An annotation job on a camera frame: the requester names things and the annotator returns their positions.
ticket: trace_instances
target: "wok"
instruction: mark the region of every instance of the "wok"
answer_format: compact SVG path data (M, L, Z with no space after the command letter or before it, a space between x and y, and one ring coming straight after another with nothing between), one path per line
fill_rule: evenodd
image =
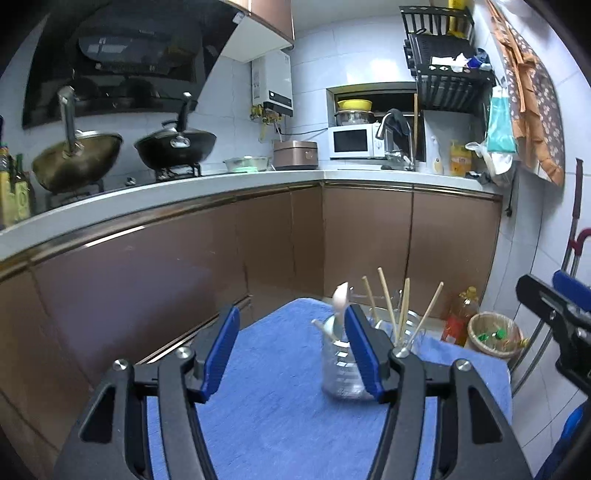
M66 140L45 149L33 161L33 172L46 190L72 192L104 177L115 164L123 138L115 133L74 128L74 89L58 92Z
M183 106L177 119L162 123L163 127L170 127L141 138L134 144L142 161L153 170L197 165L207 158L216 143L213 133L187 128L191 94L185 92L183 96Z

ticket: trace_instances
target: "range hood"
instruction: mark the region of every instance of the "range hood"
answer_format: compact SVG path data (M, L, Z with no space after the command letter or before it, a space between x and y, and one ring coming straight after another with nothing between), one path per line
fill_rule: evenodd
M64 85L76 116L178 112L183 92L199 97L238 13L220 0L58 2L33 57L23 128L59 120Z

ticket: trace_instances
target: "chopstick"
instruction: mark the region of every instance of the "chopstick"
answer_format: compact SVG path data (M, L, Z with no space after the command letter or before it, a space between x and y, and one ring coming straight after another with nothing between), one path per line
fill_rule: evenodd
M395 338L394 343L397 342L397 330L396 330L396 318L394 317L394 310L392 309L392 300L390 300L390 292L388 290L388 284L386 283L386 278L384 277L384 271L382 267L378 268L378 275L379 280L382 283L382 289L384 291L384 297L386 298L386 306L388 307L388 314L390 315L390 322L392 322L392 335Z
M402 293L402 303L400 304L400 311L398 312L398 334L396 336L396 344L402 342L402 327L406 324L408 318L408 302L410 299L410 278L404 280L404 291Z
M433 307L435 306L435 303L437 302L437 299L439 298L439 294L441 293L442 289L443 289L443 282L439 282L439 286L437 287L437 290L435 291L435 295L433 295L433 298L431 299L431 302L429 303L429 306L427 307L427 310L425 311L425 315L423 315L423 318L418 323L417 328L415 328L413 334L411 335L410 339L408 340L409 345L413 344L413 340L417 336L418 331L423 326L423 322L431 314L431 310L433 310Z
M367 295L369 297L369 302L371 304L371 315L374 318L374 322L377 324L379 322L379 318L376 315L374 294L371 292L371 287L369 286L369 280L368 280L367 276L365 276L365 275L363 277L361 277L361 280L363 280L363 284L365 285L365 291L367 292Z

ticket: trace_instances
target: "microwave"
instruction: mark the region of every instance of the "microwave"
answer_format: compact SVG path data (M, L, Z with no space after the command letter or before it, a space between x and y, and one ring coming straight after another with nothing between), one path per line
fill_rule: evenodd
M384 140L375 138L379 123L329 128L330 158L382 159Z

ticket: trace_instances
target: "brown cabinet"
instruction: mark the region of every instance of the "brown cabinet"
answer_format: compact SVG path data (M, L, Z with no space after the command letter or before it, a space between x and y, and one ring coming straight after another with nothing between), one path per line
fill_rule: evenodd
M40 293L85 374L139 361L246 295L236 205L148 225L35 267Z
M291 192L291 242L294 294L322 298L324 289L324 220L320 187Z
M412 195L410 191L325 188L325 296L331 297L345 281L355 293L365 295L363 275L367 275L374 295L381 296L378 267L384 269L392 294L402 288ZM385 306L383 301L376 303Z
M90 385L26 271L0 283L0 364L0 426L29 468L48 476Z
M238 242L256 321L294 299L290 193L238 202Z
M499 202L414 193L407 273L411 279L411 310L424 313L440 281L445 286L433 317L443 317L451 299L471 285L482 298L500 219Z
M262 19L288 40L294 39L291 0L251 0L251 14Z

